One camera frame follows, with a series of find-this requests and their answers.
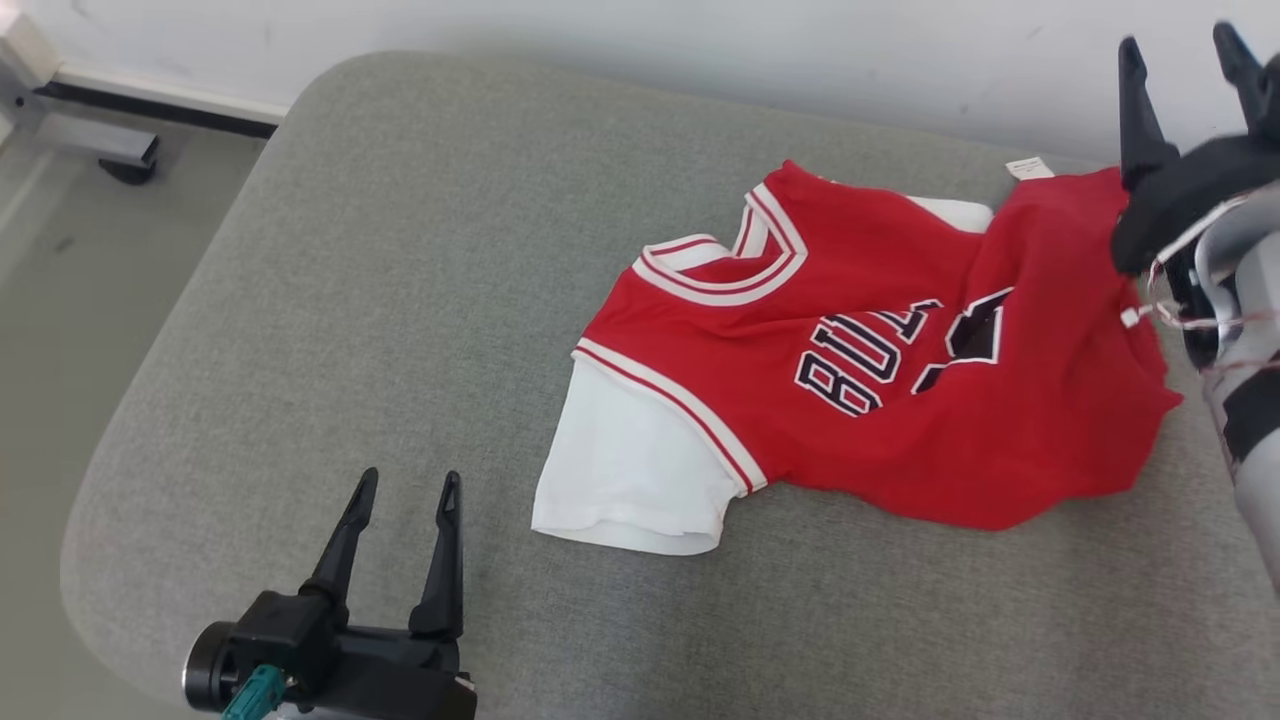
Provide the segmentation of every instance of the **teal connector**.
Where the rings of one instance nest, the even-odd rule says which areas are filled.
[[[284,673],[273,665],[259,665],[223,711],[223,720],[264,720],[284,700]]]

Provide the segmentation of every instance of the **metal leg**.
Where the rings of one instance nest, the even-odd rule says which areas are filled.
[[[155,172],[160,146],[155,133],[58,113],[4,63],[0,63],[0,114],[38,142],[96,156],[97,164],[120,182],[142,184]]]

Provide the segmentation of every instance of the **basketball jersey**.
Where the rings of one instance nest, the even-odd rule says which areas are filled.
[[[969,232],[959,206],[786,163],[731,249],[648,246],[618,278],[572,354],[535,529],[678,555],[714,547],[730,487],[991,530],[1128,488],[1179,396],[1149,323],[1119,319],[1125,202],[1114,169],[1028,181]]]

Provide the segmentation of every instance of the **jersey number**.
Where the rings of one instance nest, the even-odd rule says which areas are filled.
[[[948,365],[959,363],[996,364],[1000,359],[1000,329],[1004,322],[1005,297],[1014,288],[1009,287],[969,304],[964,313],[956,315],[947,332],[946,345],[948,363],[933,363],[924,368],[911,393],[920,393],[938,382]],[[911,305],[906,313],[868,313],[890,325],[897,336],[897,342],[886,338],[872,325],[847,315],[827,315],[814,328],[810,342],[818,348],[826,348],[860,369],[878,384],[892,383],[902,361],[902,347],[915,342],[924,328],[927,310],[942,307],[937,300],[925,300]],[[796,368],[796,384],[822,397],[837,410],[852,416],[865,415],[881,406],[877,395],[867,383],[844,372],[838,365],[823,357],[814,350],[806,350],[800,356]]]

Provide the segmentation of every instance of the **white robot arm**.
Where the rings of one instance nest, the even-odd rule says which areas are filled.
[[[1165,142],[1130,37],[1120,45],[1121,169],[1132,192],[1111,240],[1123,273],[1162,270],[1235,484],[1280,594],[1280,55],[1266,67],[1213,28],[1248,133],[1180,155]]]

